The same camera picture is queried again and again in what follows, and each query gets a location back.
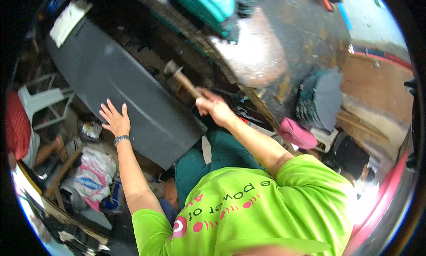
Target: wristwatch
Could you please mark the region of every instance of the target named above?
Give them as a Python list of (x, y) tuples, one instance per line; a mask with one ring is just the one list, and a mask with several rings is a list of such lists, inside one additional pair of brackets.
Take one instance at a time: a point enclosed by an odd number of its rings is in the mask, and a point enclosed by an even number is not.
[(122, 140), (130, 140), (130, 136), (129, 135), (121, 135), (121, 136), (118, 136), (117, 138), (115, 138), (115, 140), (114, 140), (114, 146), (115, 147), (117, 147), (117, 144), (119, 143), (119, 142), (121, 142)]

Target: man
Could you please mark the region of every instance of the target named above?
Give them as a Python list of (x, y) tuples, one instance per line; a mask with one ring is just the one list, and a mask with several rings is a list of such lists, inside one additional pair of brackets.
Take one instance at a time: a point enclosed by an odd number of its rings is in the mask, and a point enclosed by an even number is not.
[(19, 95), (14, 90), (9, 92), (6, 105), (6, 140), (12, 168), (16, 166), (17, 161), (22, 160), (28, 168), (33, 169), (54, 152), (61, 154), (61, 160), (67, 157), (66, 152), (62, 150), (61, 136), (57, 136), (49, 145), (39, 148), (40, 136), (33, 131)]
[(108, 107), (101, 105), (99, 112), (108, 122), (103, 127), (117, 137), (120, 176), (139, 253), (230, 255), (215, 246), (248, 238), (302, 238), (331, 245), (318, 255), (341, 255), (353, 227), (352, 185), (311, 155), (294, 157), (241, 121), (220, 96), (199, 90), (205, 96), (196, 100), (200, 115), (211, 115), (218, 126), (207, 134), (212, 163), (206, 165), (195, 147), (176, 163), (183, 209), (173, 229), (133, 154), (126, 104), (123, 115), (110, 100)]

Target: wooden hammer handle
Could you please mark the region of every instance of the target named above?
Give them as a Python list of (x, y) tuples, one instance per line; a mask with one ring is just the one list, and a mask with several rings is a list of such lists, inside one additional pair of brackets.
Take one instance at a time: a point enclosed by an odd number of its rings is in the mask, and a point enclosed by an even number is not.
[(194, 84), (188, 79), (188, 77), (185, 76), (182, 72), (177, 72), (175, 74), (175, 78), (178, 82), (182, 83), (182, 85), (194, 96), (195, 99), (204, 97), (197, 89), (195, 89)]

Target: hand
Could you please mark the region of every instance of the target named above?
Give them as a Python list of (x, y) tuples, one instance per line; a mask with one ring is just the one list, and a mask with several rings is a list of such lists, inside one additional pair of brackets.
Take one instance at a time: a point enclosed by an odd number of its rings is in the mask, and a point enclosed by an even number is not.
[(106, 103), (108, 104), (108, 107), (101, 104), (102, 110), (99, 110), (99, 114), (101, 114), (101, 116), (108, 122), (108, 125), (102, 124), (104, 129), (111, 131), (115, 137), (129, 135), (130, 120), (127, 116), (127, 105), (123, 104), (121, 107), (123, 115), (120, 115), (109, 99), (106, 100)]
[(225, 128), (238, 119), (221, 96), (205, 88), (197, 87), (197, 90), (206, 97), (197, 98), (195, 101), (200, 115), (210, 114), (218, 126)]

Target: green shirt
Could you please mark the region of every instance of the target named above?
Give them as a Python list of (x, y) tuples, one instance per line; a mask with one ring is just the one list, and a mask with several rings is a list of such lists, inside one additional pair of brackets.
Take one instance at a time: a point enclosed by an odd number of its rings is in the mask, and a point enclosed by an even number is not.
[(174, 230), (166, 217), (142, 209), (132, 216), (140, 255), (232, 255), (215, 250), (243, 238), (304, 238), (328, 243), (317, 255), (341, 255), (353, 223), (352, 185), (311, 155), (286, 162), (276, 181), (260, 169), (221, 168), (188, 195)]

